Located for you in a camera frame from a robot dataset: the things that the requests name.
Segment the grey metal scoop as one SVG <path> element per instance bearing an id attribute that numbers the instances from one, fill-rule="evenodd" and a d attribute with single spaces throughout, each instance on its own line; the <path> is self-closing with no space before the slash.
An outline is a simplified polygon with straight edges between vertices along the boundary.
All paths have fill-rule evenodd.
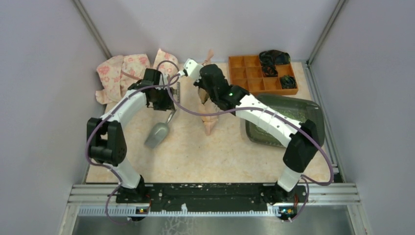
<path id="1" fill-rule="evenodd" d="M 176 110 L 173 110 L 165 122 L 158 122 L 153 126 L 144 142 L 145 146 L 154 149 L 165 140 L 170 132 L 169 123 L 173 119 L 175 113 Z"/>

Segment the piano-key bag clip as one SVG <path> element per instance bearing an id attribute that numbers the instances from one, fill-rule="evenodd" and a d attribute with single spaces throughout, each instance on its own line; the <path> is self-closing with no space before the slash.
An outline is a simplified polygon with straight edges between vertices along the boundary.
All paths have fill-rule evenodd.
<path id="1" fill-rule="evenodd" d="M 180 85 L 180 82 L 177 82 L 176 83 L 176 88 L 173 88 L 173 95 L 176 97 L 176 101 L 178 103 L 181 102 L 180 92 L 181 92 L 181 85 Z"/>

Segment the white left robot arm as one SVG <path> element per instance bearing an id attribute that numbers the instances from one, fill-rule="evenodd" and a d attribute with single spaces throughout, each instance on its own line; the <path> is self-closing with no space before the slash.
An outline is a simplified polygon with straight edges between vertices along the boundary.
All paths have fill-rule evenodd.
<path id="1" fill-rule="evenodd" d="M 109 112 L 87 122 L 85 155 L 88 163 L 110 170 L 120 181 L 119 191 L 126 191 L 134 202 L 147 195 L 142 175 L 127 159 L 127 144 L 123 129 L 142 108 L 174 110 L 168 93 L 172 76 L 156 69 L 145 69 L 142 80 L 131 84 L 124 97 Z"/>

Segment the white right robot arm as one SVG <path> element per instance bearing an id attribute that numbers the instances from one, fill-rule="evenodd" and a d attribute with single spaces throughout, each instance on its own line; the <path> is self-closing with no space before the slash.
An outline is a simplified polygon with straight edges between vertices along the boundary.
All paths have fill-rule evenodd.
<path id="1" fill-rule="evenodd" d="M 219 111 L 216 115 L 230 113 L 249 121 L 276 138 L 285 148 L 285 169 L 277 180 L 276 197 L 288 202 L 294 195 L 307 166 L 317 152 L 323 153 L 317 127 L 311 120 L 297 121 L 259 101 L 246 89 L 231 85 L 215 64 L 185 66 L 194 86 L 205 90 Z"/>

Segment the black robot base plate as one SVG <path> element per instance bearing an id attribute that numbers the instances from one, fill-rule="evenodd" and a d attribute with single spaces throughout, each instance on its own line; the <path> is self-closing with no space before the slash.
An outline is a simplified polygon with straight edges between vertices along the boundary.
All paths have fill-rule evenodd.
<path id="1" fill-rule="evenodd" d="M 116 202 L 148 204 L 148 208 L 137 209 L 137 213 L 227 216 L 268 212 L 288 219 L 297 214 L 297 206 L 304 202 L 305 194 L 304 186 L 286 192 L 274 183 L 154 183 L 138 189 L 121 187 Z"/>

